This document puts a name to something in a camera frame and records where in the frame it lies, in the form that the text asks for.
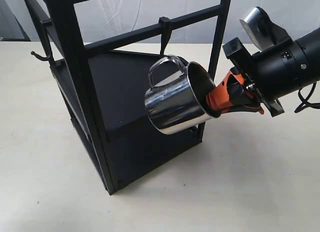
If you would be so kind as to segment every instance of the mug handle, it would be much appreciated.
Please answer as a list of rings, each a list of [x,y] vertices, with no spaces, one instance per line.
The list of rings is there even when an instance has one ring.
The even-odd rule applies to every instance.
[[[149,78],[149,85],[150,85],[150,90],[152,91],[153,88],[155,88],[153,79],[152,79],[152,73],[154,72],[154,70],[156,68],[158,68],[160,65],[164,64],[164,63],[174,63],[175,65],[178,66],[178,68],[181,70],[181,72],[184,74],[186,67],[185,65],[182,63],[182,61],[179,59],[179,57],[175,56],[175,55],[167,55],[161,59],[159,59],[154,65],[151,66],[151,68],[149,69],[149,74],[148,74],[148,78]]]

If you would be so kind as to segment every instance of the metal mug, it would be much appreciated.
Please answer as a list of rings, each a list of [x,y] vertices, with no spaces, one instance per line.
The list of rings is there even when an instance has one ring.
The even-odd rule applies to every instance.
[[[174,63],[179,71],[154,85],[152,73],[164,63]],[[179,57],[168,55],[149,70],[150,89],[145,93],[146,113],[161,133],[171,135],[213,118],[206,110],[206,95],[215,88],[207,71],[198,63],[187,66]]]

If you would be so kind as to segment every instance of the table surface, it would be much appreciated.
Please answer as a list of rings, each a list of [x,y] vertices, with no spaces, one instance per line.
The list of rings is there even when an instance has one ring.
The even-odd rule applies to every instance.
[[[319,231],[320,113],[294,114],[296,93],[281,99],[286,113],[275,118],[239,112],[209,121],[202,144],[109,196],[48,63],[31,50],[43,53],[39,42],[0,42],[0,231]],[[170,44],[166,53],[207,68],[210,51]],[[231,66],[221,54],[216,83]]]

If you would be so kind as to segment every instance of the black metal rack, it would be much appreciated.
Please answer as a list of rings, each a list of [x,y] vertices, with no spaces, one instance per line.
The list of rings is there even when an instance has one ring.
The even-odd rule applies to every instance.
[[[145,114],[147,74],[160,55],[114,50],[164,36],[165,23],[84,45],[74,4],[88,0],[43,0],[50,17],[36,0],[24,1],[45,52],[43,57],[33,55],[49,62],[71,122],[109,194],[202,141],[204,123],[164,135]],[[230,1],[169,20],[170,29],[176,30],[218,16],[209,64],[213,78]],[[63,59],[54,60],[49,38]],[[170,66],[163,67],[155,79],[169,76]]]

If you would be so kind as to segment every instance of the white table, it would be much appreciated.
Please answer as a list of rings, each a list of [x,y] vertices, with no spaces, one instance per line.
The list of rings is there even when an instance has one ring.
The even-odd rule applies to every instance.
[[[320,111],[294,114],[296,93],[281,99],[286,113],[275,118],[266,111],[209,121],[202,144],[109,196],[48,63],[31,50],[43,54],[39,42],[0,42],[1,232],[319,231]],[[166,50],[205,68],[210,51]],[[231,66],[220,57],[216,83]]]

